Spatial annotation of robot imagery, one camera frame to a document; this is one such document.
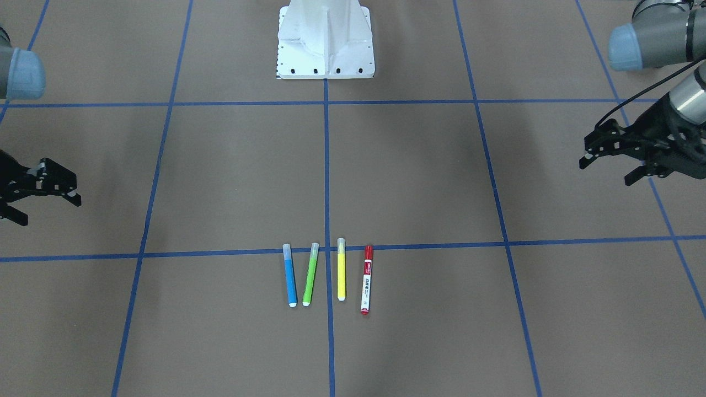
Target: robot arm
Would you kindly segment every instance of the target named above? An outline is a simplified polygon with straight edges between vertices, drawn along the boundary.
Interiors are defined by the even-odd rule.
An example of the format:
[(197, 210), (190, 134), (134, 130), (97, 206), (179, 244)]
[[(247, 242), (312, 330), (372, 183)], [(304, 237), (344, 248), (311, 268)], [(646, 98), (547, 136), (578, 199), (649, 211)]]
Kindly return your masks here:
[(39, 99), (46, 84), (40, 58), (34, 52), (12, 48), (10, 37), (0, 27), (0, 98)]
[[(680, 71), (616, 107), (706, 59), (706, 9), (694, 1), (640, 0), (633, 23), (616, 28), (609, 43), (609, 60), (616, 70), (638, 70), (693, 61)], [(622, 127), (601, 120), (584, 139), (583, 170), (606, 155), (628, 155), (643, 164), (626, 175), (630, 186), (642, 177), (665, 178), (681, 172), (706, 178), (706, 64)]]
[[(44, 87), (44, 67), (39, 57), (34, 52), (12, 48), (7, 32), (0, 28), (0, 97), (38, 99), (44, 94)], [(76, 186), (76, 174), (49, 158), (42, 158), (37, 167), (30, 169), (0, 150), (0, 219), (26, 226), (27, 215), (8, 203), (27, 196), (62, 196), (80, 206)]]

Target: yellow marker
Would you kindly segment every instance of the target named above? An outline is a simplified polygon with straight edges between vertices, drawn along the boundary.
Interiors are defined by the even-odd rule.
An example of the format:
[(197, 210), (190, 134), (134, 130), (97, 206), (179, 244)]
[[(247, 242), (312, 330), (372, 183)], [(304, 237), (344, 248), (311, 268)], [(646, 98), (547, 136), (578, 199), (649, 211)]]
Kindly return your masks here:
[(346, 240), (338, 239), (338, 300), (346, 300)]

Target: grid square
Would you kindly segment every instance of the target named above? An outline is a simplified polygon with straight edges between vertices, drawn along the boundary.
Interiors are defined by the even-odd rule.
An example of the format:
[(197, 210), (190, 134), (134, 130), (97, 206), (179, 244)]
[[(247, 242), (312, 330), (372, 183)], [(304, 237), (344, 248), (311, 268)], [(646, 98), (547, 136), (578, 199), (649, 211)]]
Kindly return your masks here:
[(186, 9), (178, 0), (51, 2), (33, 48), (47, 72), (41, 101), (167, 101)]
[(10, 36), (13, 47), (27, 49), (42, 7), (44, 0), (3, 0), (0, 3), (0, 27)]
[(689, 270), (701, 298), (704, 299), (706, 297), (706, 240), (680, 241), (679, 245), (686, 263), (689, 264)]
[(3, 263), (0, 394), (107, 396), (135, 261)]
[(322, 100), (321, 81), (277, 80), (277, 22), (283, 0), (195, 1), (176, 99)]
[(478, 98), (613, 97), (574, 2), (458, 7)]
[(505, 249), (376, 251), (368, 316), (362, 260), (334, 303), (336, 396), (534, 395)]
[(177, 107), (148, 251), (323, 243), (323, 107)]
[(639, 163), (604, 158), (579, 170), (583, 137), (604, 106), (481, 105), (511, 240), (669, 234), (647, 181), (625, 186)]
[(678, 235), (706, 235), (704, 181), (677, 172), (665, 179), (654, 178), (669, 221)]
[(2, 148), (26, 167), (43, 157), (75, 172), (83, 205), (27, 197), (30, 224), (4, 223), (0, 255), (132, 253), (140, 249), (164, 108), (9, 109)]
[(502, 241), (472, 105), (332, 106), (330, 162), (332, 236)]
[(311, 306), (291, 309), (281, 255), (146, 259), (120, 394), (327, 396), (323, 254), (316, 272)]
[(453, 3), (363, 0), (370, 8), (375, 77), (331, 80), (331, 100), (466, 100), (471, 92)]
[[(581, 1), (586, 19), (591, 26), (591, 32), (594, 35), (599, 51), (603, 56), (606, 67), (613, 79), (616, 90), (620, 98), (629, 98), (634, 94), (639, 93), (642, 89), (660, 81), (669, 76), (675, 70), (682, 67), (665, 66), (659, 69), (643, 69), (641, 71), (615, 71), (611, 69), (608, 60), (608, 40), (613, 29), (618, 26), (630, 23), (630, 17), (633, 14), (633, 9), (637, 4), (636, 1), (615, 1), (615, 0), (591, 0)], [(677, 77), (669, 83), (655, 88), (653, 91), (645, 94), (645, 97), (659, 98), (669, 91), (679, 82), (682, 77)]]
[(698, 396), (706, 327), (671, 242), (513, 248), (545, 396)]

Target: black cable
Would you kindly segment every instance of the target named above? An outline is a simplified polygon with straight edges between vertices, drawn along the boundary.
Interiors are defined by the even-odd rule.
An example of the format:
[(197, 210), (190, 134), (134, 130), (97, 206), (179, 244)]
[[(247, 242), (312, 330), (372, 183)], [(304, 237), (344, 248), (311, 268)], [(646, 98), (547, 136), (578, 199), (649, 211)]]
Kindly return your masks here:
[(12, 43), (11, 43), (11, 41), (10, 41), (10, 35), (7, 34), (7, 32), (2, 28), (2, 26), (0, 26), (0, 33), (1, 33), (2, 35), (4, 35), (5, 38), (7, 39), (7, 44), (12, 45)]
[(603, 116), (603, 117), (596, 123), (595, 129), (598, 129), (598, 128), (601, 126), (601, 124), (603, 124), (603, 122), (605, 122), (605, 121), (608, 119), (608, 117), (611, 116), (611, 114), (613, 114), (613, 113), (619, 111), (623, 106), (625, 106), (625, 105), (627, 105), (628, 103), (630, 103), (630, 102), (632, 102), (632, 101), (638, 99), (639, 97), (643, 96), (644, 94), (648, 93), (649, 91), (654, 90), (655, 88), (661, 86), (662, 84), (666, 83), (667, 81), (670, 81), (672, 78), (675, 78), (675, 77), (679, 76), (680, 74), (684, 73), (684, 72), (687, 71), (688, 69), (693, 68), (694, 66), (696, 66), (696, 64), (698, 64), (699, 62), (703, 61), (704, 59), (706, 59), (706, 54), (701, 55), (700, 57), (698, 57), (697, 59), (694, 59), (693, 62), (689, 63), (688, 65), (684, 66), (683, 68), (681, 68), (681, 69), (675, 71), (674, 73), (670, 74), (669, 76), (667, 76), (667, 77), (661, 79), (660, 81), (657, 81), (655, 84), (652, 84), (651, 86), (645, 88), (644, 90), (640, 91), (639, 93), (634, 94), (632, 97), (630, 97), (630, 98), (628, 98), (627, 100), (623, 101), (623, 103), (619, 104), (618, 106), (616, 106), (616, 107), (614, 107), (613, 109), (611, 109), (610, 112), (606, 113), (606, 115)]

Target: blue tape line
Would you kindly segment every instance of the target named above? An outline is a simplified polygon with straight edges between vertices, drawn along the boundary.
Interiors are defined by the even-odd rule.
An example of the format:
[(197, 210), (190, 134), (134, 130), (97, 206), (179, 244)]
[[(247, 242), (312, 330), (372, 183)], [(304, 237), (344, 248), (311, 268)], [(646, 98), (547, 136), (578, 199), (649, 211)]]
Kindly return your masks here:
[[(613, 78), (611, 77), (610, 72), (608, 72), (608, 66), (606, 66), (606, 62), (603, 60), (603, 55), (601, 55), (601, 50), (598, 48), (598, 44), (596, 43), (596, 37), (594, 37), (593, 32), (591, 31), (591, 26), (588, 23), (588, 19), (586, 18), (586, 14), (583, 12), (583, 7), (581, 7), (581, 3), (579, 0), (574, 0), (576, 2), (576, 6), (578, 7), (578, 11), (581, 14), (581, 19), (583, 19), (583, 24), (586, 26), (586, 31), (588, 32), (589, 37), (591, 38), (591, 43), (593, 43), (593, 50), (595, 50), (596, 55), (598, 55), (598, 60), (601, 62), (601, 67), (603, 68), (603, 73), (605, 73), (606, 77), (608, 78), (608, 85), (611, 87), (611, 91), (613, 91), (613, 96), (615, 97), (616, 102), (620, 102), (620, 95), (618, 95), (618, 90), (616, 89), (615, 84), (613, 84)], [(625, 108), (622, 107), (620, 108), (620, 112), (623, 115), (623, 119), (625, 120), (625, 123), (628, 124), (628, 115), (625, 113)]]
[(332, 100), (331, 105), (415, 105), (438, 103), (473, 103), (473, 100)]
[(537, 245), (572, 245), (572, 244), (611, 244), (621, 242), (659, 242), (671, 241), (670, 236), (651, 236), (651, 237), (607, 237), (598, 239), (558, 239), (558, 240), (530, 240), (530, 241), (514, 241), (509, 242), (509, 245), (514, 247), (521, 246), (537, 246)]
[[(706, 240), (706, 235), (676, 236), (677, 240), (698, 241)], [(671, 236), (647, 236), (647, 237), (608, 237), (595, 239), (556, 239), (556, 240), (527, 240), (509, 241), (512, 247), (523, 246), (543, 246), (543, 245), (574, 245), (574, 244), (615, 244), (630, 242), (664, 242), (671, 241)], [(376, 245), (376, 251), (400, 250), (400, 249), (457, 249), (457, 248), (488, 248), (504, 247), (505, 242), (452, 242), (435, 244), (387, 244)], [(308, 253), (310, 247), (292, 248), (292, 253)], [(336, 247), (320, 247), (319, 251), (334, 252)], [(363, 251), (364, 245), (346, 246), (346, 251)], [(231, 249), (219, 251), (173, 251), (173, 252), (145, 252), (143, 258), (181, 258), (198, 256), (239, 256), (239, 255), (271, 255), (281, 254), (281, 248), (272, 249)], [(49, 261), (84, 261), (91, 259), (136, 259), (140, 254), (86, 254), (86, 255), (54, 255), (54, 256), (6, 256), (0, 257), (0, 263), (15, 262), (49, 262)]]
[(98, 259), (136, 259), (138, 254), (88, 254), (88, 255), (47, 255), (47, 256), (10, 256), (0, 258), (0, 263), (16, 262), (51, 262), (51, 261), (89, 261)]
[[(488, 100), (338, 100), (329, 101), (329, 105), (433, 105), (433, 104), (464, 104), (464, 103), (613, 103), (610, 98), (529, 98), (529, 99), (488, 99)], [(654, 98), (638, 98), (633, 102), (653, 103)], [(323, 101), (254, 101), (254, 102), (175, 102), (173, 106), (304, 106), (323, 105)], [(169, 102), (97, 102), (97, 103), (17, 103), (6, 102), (8, 109), (27, 108), (63, 108), (63, 107), (168, 107)]]
[[(578, 7), (578, 11), (581, 13), (581, 18), (583, 19), (584, 24), (586, 25), (586, 31), (588, 32), (588, 35), (591, 37), (591, 41), (593, 42), (593, 47), (594, 50), (596, 51), (596, 55), (598, 56), (598, 60), (600, 60), (601, 65), (603, 66), (603, 72), (606, 75), (606, 78), (608, 79), (608, 84), (611, 86), (611, 89), (613, 90), (613, 95), (616, 98), (616, 102), (620, 102), (619, 96), (618, 96), (618, 91), (615, 88), (615, 85), (613, 84), (613, 78), (611, 77), (611, 74), (608, 72), (608, 68), (606, 67), (606, 62), (603, 60), (603, 55), (601, 54), (598, 45), (596, 44), (596, 40), (593, 36), (593, 32), (591, 31), (591, 27), (588, 23), (588, 19), (586, 18), (586, 14), (583, 11), (583, 7), (581, 7), (581, 2), (580, 0), (575, 0), (576, 6)], [(625, 110), (621, 108), (621, 113), (623, 114), (623, 120), (625, 121), (625, 124), (628, 125), (630, 124), (630, 121), (628, 120), (628, 115), (625, 113)], [(689, 265), (686, 262), (686, 258), (684, 257), (682, 251), (681, 251), (681, 246), (679, 245), (679, 240), (674, 234), (674, 229), (671, 226), (671, 222), (669, 220), (669, 216), (666, 213), (666, 209), (664, 207), (664, 204), (662, 203), (662, 198), (659, 196), (659, 192), (657, 191), (657, 186), (654, 184), (653, 178), (647, 178), (648, 183), (650, 184), (650, 188), (652, 189), (652, 193), (654, 194), (655, 200), (657, 200), (657, 205), (659, 206), (659, 211), (662, 213), (662, 218), (664, 219), (664, 223), (667, 227), (667, 230), (669, 231), (669, 235), (671, 237), (671, 240), (674, 243), (674, 249), (676, 250), (677, 255), (679, 256), (679, 261), (681, 262), (682, 267), (684, 268), (684, 272), (686, 273), (686, 277), (689, 280), (689, 284), (691, 284), (691, 289), (694, 292), (694, 295), (696, 297), (696, 302), (698, 303), (699, 307), (701, 308), (701, 313), (704, 316), (704, 319), (706, 319), (706, 307), (704, 306), (703, 298), (701, 298), (701, 293), (699, 292), (698, 286), (696, 285), (696, 282), (694, 282), (694, 278), (691, 274), (691, 269), (689, 269)]]
[(164, 146), (167, 142), (167, 133), (169, 131), (169, 122), (172, 117), (172, 104), (174, 97), (177, 94), (177, 83), (179, 82), (179, 72), (181, 70), (181, 60), (184, 57), (184, 47), (186, 46), (186, 36), (189, 33), (189, 22), (191, 21), (191, 10), (193, 8), (193, 0), (189, 0), (189, 7), (186, 10), (186, 21), (184, 22), (184, 31), (181, 34), (181, 46), (179, 48), (179, 56), (176, 59), (176, 68), (174, 70), (174, 81), (172, 82), (172, 93), (169, 96), (169, 107), (167, 108), (167, 116), (164, 119), (164, 130), (162, 131), (162, 140), (160, 142), (160, 151), (157, 155), (157, 164), (155, 166), (155, 176), (152, 179), (152, 189), (150, 191), (150, 202), (145, 215), (145, 230), (140, 243), (140, 252), (135, 265), (135, 277), (130, 291), (130, 302), (128, 303), (127, 315), (125, 318), (125, 327), (123, 329), (123, 338), (120, 343), (120, 352), (118, 354), (118, 362), (115, 368), (115, 378), (113, 381), (112, 397), (117, 397), (118, 388), (120, 386), (120, 376), (122, 374), (123, 363), (125, 360), (125, 350), (127, 348), (128, 337), (130, 335), (130, 325), (132, 322), (132, 314), (135, 308), (137, 298), (137, 289), (140, 283), (140, 272), (142, 271), (142, 262), (145, 255), (145, 247), (147, 246), (147, 237), (150, 231), (150, 222), (152, 220), (152, 209), (155, 205), (155, 196), (157, 194), (157, 185), (160, 180), (160, 168), (162, 164), (162, 156), (164, 155)]
[[(439, 244), (388, 244), (376, 245), (376, 251), (389, 251), (397, 249), (444, 249), (444, 248), (487, 248), (504, 247), (504, 242), (452, 242)], [(346, 251), (364, 251), (364, 245), (346, 246)]]
[(5, 119), (5, 113), (7, 113), (9, 104), (10, 100), (5, 100), (5, 103), (2, 105), (2, 110), (0, 110), (0, 124), (2, 124), (2, 121)]
[(520, 321), (522, 322), (522, 332), (525, 335), (525, 345), (527, 347), (527, 356), (529, 358), (529, 365), (532, 369), (532, 378), (534, 379), (534, 388), (537, 392), (537, 397), (542, 397), (542, 386), (539, 383), (539, 375), (537, 373), (537, 364), (534, 361), (534, 350), (532, 349), (532, 340), (530, 339), (530, 330), (527, 326), (527, 318), (525, 316), (525, 307), (522, 304), (522, 295), (520, 294), (520, 284), (517, 281), (517, 275), (515, 273), (515, 263), (513, 261), (513, 254), (510, 250), (508, 231), (505, 227), (505, 218), (503, 217), (503, 209), (500, 203), (500, 196), (498, 195), (498, 185), (495, 180), (495, 174), (493, 173), (493, 163), (491, 162), (490, 151), (488, 149), (488, 142), (486, 140), (485, 128), (483, 127), (483, 118), (481, 116), (480, 106), (478, 104), (478, 95), (476, 93), (476, 86), (473, 81), (473, 72), (471, 70), (471, 61), (468, 57), (468, 48), (466, 46), (466, 39), (463, 34), (463, 27), (461, 25), (461, 17), (458, 12), (457, 0), (453, 0), (453, 8), (456, 14), (456, 23), (458, 24), (458, 34), (461, 39), (461, 47), (463, 48), (463, 57), (466, 61), (466, 71), (468, 72), (468, 82), (471, 86), (471, 93), (473, 94), (473, 99), (476, 108), (476, 117), (478, 119), (478, 127), (481, 134), (481, 140), (483, 141), (483, 151), (486, 156), (486, 163), (488, 165), (488, 174), (490, 176), (491, 185), (493, 187), (493, 196), (495, 197), (496, 210), (498, 211), (498, 219), (500, 221), (500, 229), (503, 234), (503, 243), (505, 245), (505, 254), (508, 257), (508, 265), (510, 266), (510, 275), (513, 279), (513, 288), (515, 290), (515, 299), (517, 300), (517, 310), (520, 313)]
[(35, 46), (35, 42), (37, 41), (37, 36), (40, 33), (40, 29), (42, 28), (42, 23), (44, 22), (44, 16), (47, 14), (47, 8), (49, 8), (49, 0), (46, 0), (44, 2), (44, 6), (42, 7), (42, 12), (40, 13), (40, 19), (37, 21), (37, 26), (35, 26), (35, 31), (32, 34), (32, 38), (30, 39), (30, 44), (27, 45), (27, 50), (32, 51), (32, 48)]
[(24, 109), (37, 107), (166, 107), (168, 102), (106, 102), (106, 103), (17, 103), (10, 104), (8, 108)]
[(329, 157), (329, 118), (328, 118), (328, 79), (323, 80), (323, 140), (324, 140), (324, 218), (326, 238), (326, 300), (328, 306), (328, 388), (330, 397), (336, 395), (336, 371), (334, 361), (335, 344), (333, 338), (333, 287), (331, 285), (331, 212), (330, 212), (330, 157)]
[(679, 261), (681, 261), (681, 266), (684, 268), (684, 273), (686, 273), (686, 277), (689, 280), (691, 289), (693, 290), (694, 295), (696, 296), (696, 302), (701, 308), (701, 314), (704, 316), (704, 319), (706, 319), (706, 306), (704, 305), (704, 299), (701, 297), (699, 288), (696, 285), (696, 282), (694, 281), (693, 275), (691, 274), (691, 269), (689, 268), (689, 265), (686, 262), (684, 253), (681, 251), (681, 246), (679, 245), (679, 241), (676, 238), (676, 235), (674, 234), (674, 229), (672, 228), (671, 222), (669, 221), (669, 217), (666, 214), (666, 209), (664, 208), (662, 199), (659, 197), (659, 193), (657, 192), (657, 186), (654, 184), (654, 180), (652, 178), (649, 178), (648, 180), (650, 181), (650, 187), (652, 188), (652, 192), (654, 192), (654, 197), (656, 198), (657, 204), (659, 205), (659, 210), (662, 212), (662, 217), (664, 218), (666, 228), (669, 231), (669, 235), (671, 236), (671, 239), (674, 243), (674, 249), (676, 249), (676, 253), (677, 255), (679, 255)]
[(676, 236), (677, 240), (706, 240), (706, 235)]
[(253, 102), (175, 102), (174, 106), (287, 106), (287, 105), (323, 105), (320, 100), (271, 100)]

